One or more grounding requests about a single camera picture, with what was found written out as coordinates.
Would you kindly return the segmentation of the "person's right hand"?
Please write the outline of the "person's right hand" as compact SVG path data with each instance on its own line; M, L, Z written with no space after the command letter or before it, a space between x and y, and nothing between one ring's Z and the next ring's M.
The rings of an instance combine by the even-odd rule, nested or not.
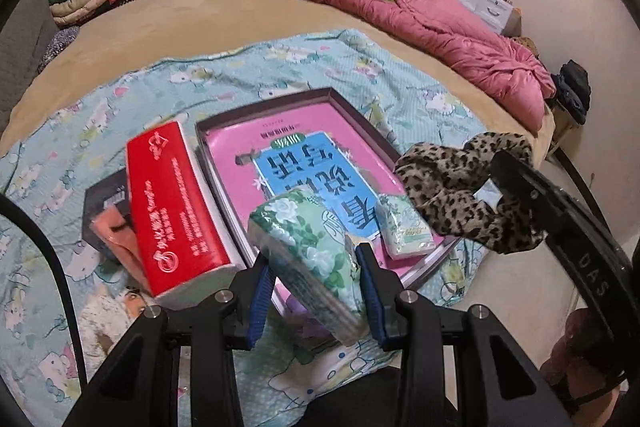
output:
M542 377L550 386L566 381L568 395L574 400L602 391L606 384L606 377L574 349L576 338L589 321L590 312L587 308L576 309L568 314L563 335L540 367ZM570 418L575 426L604 426L619 397L620 388L612 389L606 395L582 404Z

